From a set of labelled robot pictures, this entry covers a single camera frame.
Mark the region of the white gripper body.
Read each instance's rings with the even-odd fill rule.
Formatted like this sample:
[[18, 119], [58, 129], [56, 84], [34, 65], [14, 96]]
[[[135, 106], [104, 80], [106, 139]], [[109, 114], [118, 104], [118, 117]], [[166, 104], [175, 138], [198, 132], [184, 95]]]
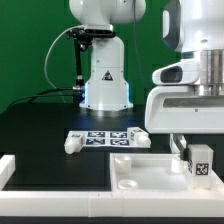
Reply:
[[153, 72], [156, 87], [145, 109], [145, 128], [153, 134], [223, 134], [224, 97], [197, 96], [199, 62], [181, 60]]

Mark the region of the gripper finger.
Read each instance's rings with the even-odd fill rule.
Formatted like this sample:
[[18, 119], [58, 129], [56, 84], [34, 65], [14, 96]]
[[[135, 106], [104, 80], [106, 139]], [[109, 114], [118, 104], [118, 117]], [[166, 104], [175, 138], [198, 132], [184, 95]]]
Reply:
[[182, 134], [177, 135], [176, 144], [180, 151], [180, 158], [186, 161], [188, 159], [187, 141]]

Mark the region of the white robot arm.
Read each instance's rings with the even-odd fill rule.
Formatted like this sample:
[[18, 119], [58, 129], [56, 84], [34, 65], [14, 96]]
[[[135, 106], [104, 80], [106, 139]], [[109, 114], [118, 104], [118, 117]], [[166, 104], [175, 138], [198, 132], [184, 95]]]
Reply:
[[[81, 34], [92, 41], [91, 75], [80, 106], [97, 112], [130, 106], [122, 75], [124, 46], [112, 26], [140, 20], [146, 0], [69, 0], [69, 7]], [[170, 0], [162, 22], [164, 43], [182, 58], [152, 73], [146, 130], [224, 133], [224, 0]]]

